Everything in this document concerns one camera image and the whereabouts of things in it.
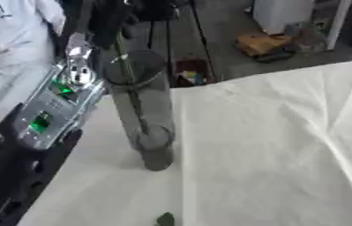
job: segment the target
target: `clear cylinder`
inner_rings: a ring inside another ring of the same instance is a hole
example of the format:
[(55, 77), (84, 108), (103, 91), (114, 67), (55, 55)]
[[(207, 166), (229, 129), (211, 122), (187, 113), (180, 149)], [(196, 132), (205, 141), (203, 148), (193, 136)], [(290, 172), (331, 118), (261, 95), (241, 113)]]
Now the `clear cylinder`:
[(175, 126), (165, 66), (152, 51), (134, 51), (113, 60), (105, 71), (131, 146), (155, 171), (173, 162)]

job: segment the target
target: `tripod leg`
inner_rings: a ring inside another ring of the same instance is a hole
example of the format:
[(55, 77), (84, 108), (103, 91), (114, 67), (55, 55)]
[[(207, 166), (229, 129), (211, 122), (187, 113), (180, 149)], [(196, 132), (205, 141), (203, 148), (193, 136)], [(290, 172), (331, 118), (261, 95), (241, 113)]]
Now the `tripod leg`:
[(202, 24), (200, 22), (200, 18), (198, 16), (198, 10), (196, 9), (196, 1), (195, 0), (189, 0), (192, 13), (193, 13), (193, 18), (195, 19), (196, 25), (198, 26), (198, 32), (200, 35), (200, 40), (203, 44), (203, 47), (205, 48), (206, 56), (208, 59), (208, 63), (210, 64), (210, 70), (211, 73), (213, 74), (214, 81), (217, 81), (218, 78), (215, 74), (215, 69), (213, 67), (213, 59), (211, 58), (210, 51), (208, 50), (208, 45), (207, 45), (207, 38), (205, 36), (205, 32), (203, 31)]
[(155, 30), (155, 21), (151, 21), (151, 27), (149, 29), (149, 40), (148, 40), (148, 44), (147, 44), (147, 47), (149, 49), (153, 48), (154, 30)]
[(168, 77), (169, 77), (169, 84), (171, 87), (176, 87), (176, 78), (174, 76), (174, 69), (173, 69), (173, 57), (171, 53), (171, 24), (170, 20), (166, 20), (166, 43), (168, 49)]

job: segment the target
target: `white tablecloth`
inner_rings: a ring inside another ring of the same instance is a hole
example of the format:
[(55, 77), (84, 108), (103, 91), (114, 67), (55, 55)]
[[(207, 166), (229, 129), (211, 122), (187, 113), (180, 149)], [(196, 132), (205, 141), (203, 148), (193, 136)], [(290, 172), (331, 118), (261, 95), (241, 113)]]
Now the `white tablecloth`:
[(352, 62), (175, 90), (174, 111), (176, 163), (155, 173), (103, 99), (19, 225), (352, 225)]

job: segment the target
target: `white lab coat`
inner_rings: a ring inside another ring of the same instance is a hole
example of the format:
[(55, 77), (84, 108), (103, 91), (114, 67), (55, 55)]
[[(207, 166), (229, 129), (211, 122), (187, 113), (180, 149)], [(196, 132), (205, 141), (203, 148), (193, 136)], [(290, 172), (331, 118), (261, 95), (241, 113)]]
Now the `white lab coat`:
[(13, 108), (40, 84), (54, 60), (51, 25), (60, 34), (56, 0), (0, 0), (0, 107)]

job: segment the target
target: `concrete floor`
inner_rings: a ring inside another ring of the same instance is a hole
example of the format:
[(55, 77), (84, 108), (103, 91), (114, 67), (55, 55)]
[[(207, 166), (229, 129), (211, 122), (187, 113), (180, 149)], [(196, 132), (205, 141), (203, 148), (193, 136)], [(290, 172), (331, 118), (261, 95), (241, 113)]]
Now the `concrete floor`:
[[(201, 0), (198, 2), (199, 16), (213, 55), (217, 77), (220, 80), (352, 60), (352, 48), (339, 44), (337, 50), (331, 52), (315, 55), (299, 54), (289, 60), (272, 64), (254, 62), (234, 46), (235, 38), (239, 34), (259, 30), (257, 24), (243, 13), (243, 9), (250, 4), (250, 0)], [(182, 15), (180, 20), (172, 23), (174, 58), (204, 57), (191, 12), (185, 9)], [(148, 26), (139, 25), (137, 30), (137, 37), (132, 47), (145, 49)], [(164, 25), (158, 25), (156, 31), (154, 49), (165, 56)]]

